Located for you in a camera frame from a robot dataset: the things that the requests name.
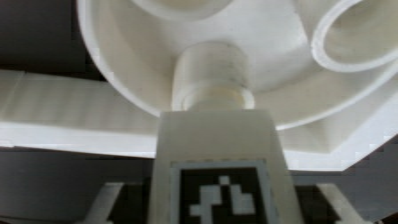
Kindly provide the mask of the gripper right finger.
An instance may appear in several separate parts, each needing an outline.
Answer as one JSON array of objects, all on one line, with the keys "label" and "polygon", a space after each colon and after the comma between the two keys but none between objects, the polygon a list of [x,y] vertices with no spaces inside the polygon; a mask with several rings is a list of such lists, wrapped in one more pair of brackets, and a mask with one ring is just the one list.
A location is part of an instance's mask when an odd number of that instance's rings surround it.
[{"label": "gripper right finger", "polygon": [[361,217],[359,212],[352,206],[352,203],[343,195],[338,186],[331,183],[324,183],[318,184],[317,187],[331,203],[334,212],[340,216],[340,220],[336,221],[334,224],[373,224]]}]

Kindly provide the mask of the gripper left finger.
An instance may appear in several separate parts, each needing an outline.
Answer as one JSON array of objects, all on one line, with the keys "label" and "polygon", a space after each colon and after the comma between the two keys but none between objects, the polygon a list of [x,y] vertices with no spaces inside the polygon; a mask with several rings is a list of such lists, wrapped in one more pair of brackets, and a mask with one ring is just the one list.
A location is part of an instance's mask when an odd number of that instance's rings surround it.
[{"label": "gripper left finger", "polygon": [[109,182],[100,189],[96,199],[84,217],[77,224],[114,224],[109,219],[121,189],[125,184],[121,182]]}]

